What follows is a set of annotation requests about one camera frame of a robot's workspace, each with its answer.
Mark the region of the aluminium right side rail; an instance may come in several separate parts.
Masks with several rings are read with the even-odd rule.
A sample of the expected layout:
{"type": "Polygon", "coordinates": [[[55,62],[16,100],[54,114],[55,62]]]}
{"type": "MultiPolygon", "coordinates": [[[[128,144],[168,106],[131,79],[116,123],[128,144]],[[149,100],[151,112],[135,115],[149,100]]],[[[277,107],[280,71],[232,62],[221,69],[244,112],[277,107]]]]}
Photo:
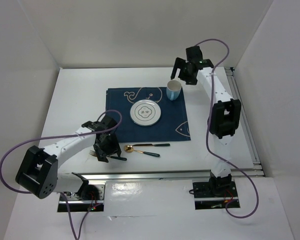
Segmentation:
{"type": "Polygon", "coordinates": [[[247,146],[252,157],[253,170],[255,172],[261,172],[264,176],[264,170],[262,164],[260,162],[260,158],[256,149],[255,141],[252,136],[252,132],[248,123],[247,115],[244,109],[243,100],[240,96],[240,92],[238,89],[238,85],[235,79],[235,69],[233,67],[225,67],[225,74],[229,83],[229,87],[231,89],[232,95],[241,101],[241,113],[240,113],[240,124],[244,133],[245,140],[247,142],[247,146]]]}

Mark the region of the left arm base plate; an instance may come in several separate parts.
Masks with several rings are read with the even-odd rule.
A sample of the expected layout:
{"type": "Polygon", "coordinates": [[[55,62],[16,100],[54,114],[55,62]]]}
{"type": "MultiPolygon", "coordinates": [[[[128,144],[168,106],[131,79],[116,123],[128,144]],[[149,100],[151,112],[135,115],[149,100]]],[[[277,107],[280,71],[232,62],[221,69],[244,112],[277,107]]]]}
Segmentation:
{"type": "Polygon", "coordinates": [[[104,181],[95,181],[88,186],[84,196],[79,196],[72,192],[65,192],[64,194],[71,212],[103,212],[105,190],[106,183],[104,181]]]}

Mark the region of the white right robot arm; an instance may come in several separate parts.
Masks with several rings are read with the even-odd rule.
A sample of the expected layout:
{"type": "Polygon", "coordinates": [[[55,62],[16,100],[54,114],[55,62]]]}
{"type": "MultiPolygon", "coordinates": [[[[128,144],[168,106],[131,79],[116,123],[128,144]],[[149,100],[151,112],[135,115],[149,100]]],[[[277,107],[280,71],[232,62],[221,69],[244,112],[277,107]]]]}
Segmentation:
{"type": "Polygon", "coordinates": [[[211,110],[207,120],[208,136],[212,136],[212,155],[217,158],[216,164],[210,170],[208,187],[213,196],[222,196],[232,182],[230,160],[230,145],[239,127],[241,101],[234,99],[225,89],[216,75],[214,65],[209,59],[204,59],[200,47],[191,46],[186,50],[186,59],[177,57],[170,78],[173,80],[179,70],[178,78],[187,85],[200,83],[210,99],[211,110]]]}

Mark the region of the white and blue mug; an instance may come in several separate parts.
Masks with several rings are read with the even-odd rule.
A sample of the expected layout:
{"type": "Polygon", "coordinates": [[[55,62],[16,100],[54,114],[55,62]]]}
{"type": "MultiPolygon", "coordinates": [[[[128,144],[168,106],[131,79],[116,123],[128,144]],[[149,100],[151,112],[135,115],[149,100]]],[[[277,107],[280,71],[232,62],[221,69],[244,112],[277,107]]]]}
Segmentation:
{"type": "Polygon", "coordinates": [[[170,101],[175,101],[182,90],[182,85],[177,80],[170,80],[166,87],[166,96],[170,101]]]}

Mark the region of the white round plate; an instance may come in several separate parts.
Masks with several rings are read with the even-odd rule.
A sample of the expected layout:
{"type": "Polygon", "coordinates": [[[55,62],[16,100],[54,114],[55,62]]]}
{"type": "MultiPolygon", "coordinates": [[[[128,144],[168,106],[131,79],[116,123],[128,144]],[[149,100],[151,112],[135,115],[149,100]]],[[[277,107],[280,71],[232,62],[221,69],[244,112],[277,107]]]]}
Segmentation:
{"type": "Polygon", "coordinates": [[[155,101],[143,99],[132,105],[129,115],[135,124],[148,127],[156,124],[160,120],[162,111],[155,101]]]}

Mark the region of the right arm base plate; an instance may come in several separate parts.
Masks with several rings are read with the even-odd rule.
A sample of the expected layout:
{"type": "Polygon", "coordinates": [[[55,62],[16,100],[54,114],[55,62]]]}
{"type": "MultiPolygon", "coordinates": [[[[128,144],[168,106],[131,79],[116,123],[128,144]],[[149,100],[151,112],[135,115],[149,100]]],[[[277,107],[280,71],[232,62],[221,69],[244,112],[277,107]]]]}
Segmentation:
{"type": "Polygon", "coordinates": [[[208,182],[193,182],[188,193],[194,197],[196,210],[224,209],[226,204],[229,204],[228,208],[241,207],[234,181],[227,189],[217,193],[213,193],[208,182]]]}

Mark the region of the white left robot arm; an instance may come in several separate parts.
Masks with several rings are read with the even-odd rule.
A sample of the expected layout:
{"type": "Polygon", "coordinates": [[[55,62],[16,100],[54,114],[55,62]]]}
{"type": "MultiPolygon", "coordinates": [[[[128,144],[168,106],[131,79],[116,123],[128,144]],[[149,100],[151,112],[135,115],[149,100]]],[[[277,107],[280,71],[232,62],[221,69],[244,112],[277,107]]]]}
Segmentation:
{"type": "Polygon", "coordinates": [[[108,157],[121,156],[121,148],[115,133],[118,123],[105,115],[100,121],[87,121],[81,125],[73,137],[39,148],[30,147],[23,158],[15,181],[34,194],[44,199],[52,192],[71,193],[82,200],[92,192],[89,180],[79,173],[60,173],[59,168],[67,160],[84,149],[93,147],[99,162],[107,163],[108,157]]]}

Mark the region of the blue fabric placemat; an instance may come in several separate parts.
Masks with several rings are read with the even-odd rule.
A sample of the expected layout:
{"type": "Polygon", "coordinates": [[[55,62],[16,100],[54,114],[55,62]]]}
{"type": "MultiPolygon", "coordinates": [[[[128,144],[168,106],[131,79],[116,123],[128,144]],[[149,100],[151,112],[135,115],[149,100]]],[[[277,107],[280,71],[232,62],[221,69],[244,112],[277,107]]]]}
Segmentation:
{"type": "Polygon", "coordinates": [[[179,142],[191,139],[182,91],[176,100],[171,101],[165,87],[109,88],[106,91],[105,109],[117,110],[122,115],[122,123],[116,130],[120,143],[179,142]],[[154,125],[141,126],[130,117],[131,107],[141,100],[154,101],[160,107],[161,116],[154,125]]]}

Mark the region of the gold fork dark handle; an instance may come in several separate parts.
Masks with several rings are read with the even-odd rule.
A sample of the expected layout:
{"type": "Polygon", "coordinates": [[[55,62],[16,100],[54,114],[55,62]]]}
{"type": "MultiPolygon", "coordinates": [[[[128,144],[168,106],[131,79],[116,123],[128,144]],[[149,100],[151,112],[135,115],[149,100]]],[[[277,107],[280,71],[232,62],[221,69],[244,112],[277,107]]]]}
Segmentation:
{"type": "MultiPolygon", "coordinates": [[[[93,157],[97,157],[97,154],[95,151],[93,150],[90,150],[89,151],[89,154],[93,157]]],[[[107,155],[106,156],[107,158],[111,158],[111,159],[115,159],[115,160],[120,160],[120,161],[127,161],[127,158],[125,157],[121,157],[121,156],[113,156],[113,155],[107,155]]]]}

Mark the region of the aluminium front rail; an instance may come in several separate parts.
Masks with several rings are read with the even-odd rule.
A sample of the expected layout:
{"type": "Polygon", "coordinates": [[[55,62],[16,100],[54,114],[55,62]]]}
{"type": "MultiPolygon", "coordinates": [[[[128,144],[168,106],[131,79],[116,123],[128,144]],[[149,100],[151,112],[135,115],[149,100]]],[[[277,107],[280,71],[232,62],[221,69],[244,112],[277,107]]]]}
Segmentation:
{"type": "Polygon", "coordinates": [[[167,171],[141,173],[94,173],[80,174],[89,181],[151,181],[209,179],[209,171],[167,171]]]}

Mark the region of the aluminium rail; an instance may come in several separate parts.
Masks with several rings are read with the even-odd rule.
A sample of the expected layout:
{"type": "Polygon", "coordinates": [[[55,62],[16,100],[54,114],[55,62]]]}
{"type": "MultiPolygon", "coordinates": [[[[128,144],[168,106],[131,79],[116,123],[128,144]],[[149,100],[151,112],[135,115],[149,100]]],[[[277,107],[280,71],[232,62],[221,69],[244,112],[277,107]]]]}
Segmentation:
{"type": "Polygon", "coordinates": [[[94,173],[80,174],[89,181],[151,181],[209,179],[209,171],[167,171],[141,173],[94,173]]]}
{"type": "Polygon", "coordinates": [[[247,115],[244,109],[243,100],[240,96],[240,92],[238,89],[238,85],[235,79],[235,69],[233,67],[225,67],[225,74],[229,83],[229,87],[231,89],[232,95],[241,101],[241,113],[240,113],[240,124],[244,133],[245,140],[247,142],[247,146],[252,157],[253,170],[255,172],[261,172],[264,176],[264,170],[262,164],[260,162],[260,158],[256,149],[255,141],[252,136],[252,132],[248,123],[247,115]]]}

